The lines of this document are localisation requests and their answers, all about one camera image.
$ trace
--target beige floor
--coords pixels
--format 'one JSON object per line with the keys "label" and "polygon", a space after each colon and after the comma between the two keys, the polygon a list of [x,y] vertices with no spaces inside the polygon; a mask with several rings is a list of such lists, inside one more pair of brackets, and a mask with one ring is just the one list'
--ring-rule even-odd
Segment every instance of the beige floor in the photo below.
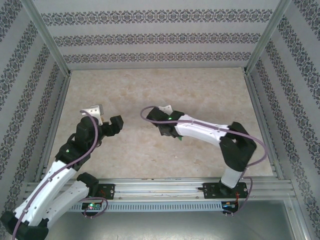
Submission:
{"label": "beige floor", "polygon": [[[161,136],[143,121],[143,107],[172,105],[174,110],[216,124],[240,122],[259,139],[261,133],[240,68],[86,70],[72,73],[49,163],[81,119],[79,110],[102,104],[104,120],[121,115],[123,130],[104,138],[79,173],[96,178],[220,177],[221,150],[198,139]],[[259,146],[251,161],[263,155]],[[247,176],[272,176],[268,160]]]}

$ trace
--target patterned wallpaper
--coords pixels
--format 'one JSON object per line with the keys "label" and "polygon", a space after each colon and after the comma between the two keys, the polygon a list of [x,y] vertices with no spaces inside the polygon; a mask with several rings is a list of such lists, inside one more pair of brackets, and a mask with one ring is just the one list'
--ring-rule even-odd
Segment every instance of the patterned wallpaper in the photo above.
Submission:
{"label": "patterned wallpaper", "polygon": [[246,2],[36,0],[35,4],[68,67],[84,70],[245,67],[279,0]]}
{"label": "patterned wallpaper", "polygon": [[320,239],[320,6],[293,1],[251,73],[282,172]]}
{"label": "patterned wallpaper", "polygon": [[0,0],[0,9],[2,214],[35,179],[65,77],[20,1]]}

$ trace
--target enclosure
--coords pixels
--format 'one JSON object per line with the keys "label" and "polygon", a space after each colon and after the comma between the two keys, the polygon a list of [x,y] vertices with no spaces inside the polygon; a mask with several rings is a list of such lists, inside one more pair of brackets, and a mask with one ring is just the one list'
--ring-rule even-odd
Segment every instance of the enclosure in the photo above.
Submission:
{"label": "enclosure", "polygon": [[[320,239],[319,0],[0,5],[1,214],[35,189],[79,111],[102,104],[104,120],[121,115],[123,130],[79,173],[115,184],[114,199],[92,222],[76,203],[47,239]],[[210,123],[240,122],[267,146],[268,159],[246,171],[252,192],[238,216],[206,207],[217,201],[196,190],[219,181],[221,150],[161,136],[139,116],[167,105]]]}

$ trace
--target robotic arm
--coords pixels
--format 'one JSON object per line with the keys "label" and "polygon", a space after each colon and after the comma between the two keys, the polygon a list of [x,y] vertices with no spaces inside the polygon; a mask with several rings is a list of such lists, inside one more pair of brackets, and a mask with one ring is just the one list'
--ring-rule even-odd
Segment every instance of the robotic arm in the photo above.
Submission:
{"label": "robotic arm", "polygon": [[[103,108],[101,105],[94,105],[83,110],[89,113],[97,124],[98,137],[95,147],[101,145],[102,139],[105,136],[114,136],[123,128],[124,122],[120,115],[111,117],[111,124],[109,124],[109,122],[103,122],[101,118]],[[44,240],[51,226],[59,217],[68,211],[71,206],[87,196],[100,197],[98,194],[99,181],[86,172],[80,174],[73,185],[57,197],[65,183],[69,181],[90,158],[90,154],[53,177],[54,173],[88,152],[94,143],[94,139],[95,129],[93,122],[88,116],[85,116],[76,126],[76,133],[73,133],[66,144],[60,148],[58,154],[55,156],[56,160],[53,162],[48,173],[31,195],[14,211],[6,211],[1,216],[2,224],[10,234],[13,234],[18,219],[24,213],[16,233],[16,238],[18,240]],[[49,182],[36,195],[26,211],[25,209],[31,198],[44,182],[48,180]]]}
{"label": "robotic arm", "polygon": [[233,192],[257,148],[252,139],[222,131],[228,130],[248,135],[238,122],[233,122],[231,125],[213,124],[197,120],[180,111],[173,111],[170,105],[154,107],[146,119],[158,127],[162,136],[173,138],[189,136],[220,147],[227,167],[221,177],[219,191],[225,196]]}

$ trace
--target marble floor surface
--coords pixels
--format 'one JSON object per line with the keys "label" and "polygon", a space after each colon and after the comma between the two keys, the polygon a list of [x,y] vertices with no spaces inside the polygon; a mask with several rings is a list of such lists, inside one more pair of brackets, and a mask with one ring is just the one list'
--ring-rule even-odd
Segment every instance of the marble floor surface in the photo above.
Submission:
{"label": "marble floor surface", "polygon": [[[164,68],[73,71],[49,165],[75,133],[79,110],[102,104],[104,121],[121,115],[120,134],[105,137],[78,173],[96,178],[221,177],[225,163],[219,147],[191,137],[161,136],[139,114],[146,106],[171,105],[196,119],[229,125],[240,122],[262,139],[241,68]],[[251,161],[264,151],[258,146]],[[272,176],[268,160],[247,176]]]}

